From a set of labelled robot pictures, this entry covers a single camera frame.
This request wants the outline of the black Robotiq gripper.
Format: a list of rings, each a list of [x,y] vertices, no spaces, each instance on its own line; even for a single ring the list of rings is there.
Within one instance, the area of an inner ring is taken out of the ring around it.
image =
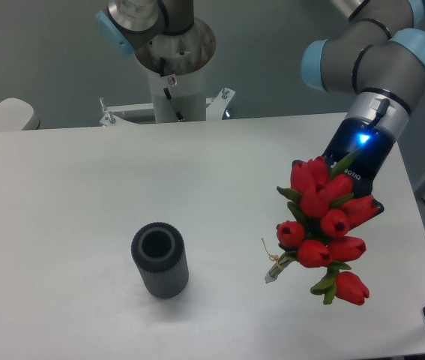
[[[354,196],[364,197],[364,223],[384,211],[384,206],[370,194],[373,181],[393,145],[393,138],[383,130],[370,129],[365,121],[347,118],[341,122],[323,153],[332,173],[351,177]]]

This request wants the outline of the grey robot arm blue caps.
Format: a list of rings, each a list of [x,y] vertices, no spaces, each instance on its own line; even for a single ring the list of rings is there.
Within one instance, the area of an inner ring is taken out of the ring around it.
[[[373,181],[425,92],[425,31],[421,1],[335,1],[351,27],[305,50],[301,76],[311,88],[350,92],[354,103],[323,156],[353,179],[357,199]]]

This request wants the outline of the robot base white pedestal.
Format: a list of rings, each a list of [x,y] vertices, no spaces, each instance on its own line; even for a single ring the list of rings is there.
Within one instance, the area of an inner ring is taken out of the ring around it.
[[[235,91],[208,100],[208,67],[217,42],[195,17],[193,1],[108,1],[95,17],[108,44],[134,56],[148,77],[156,123],[223,120]]]

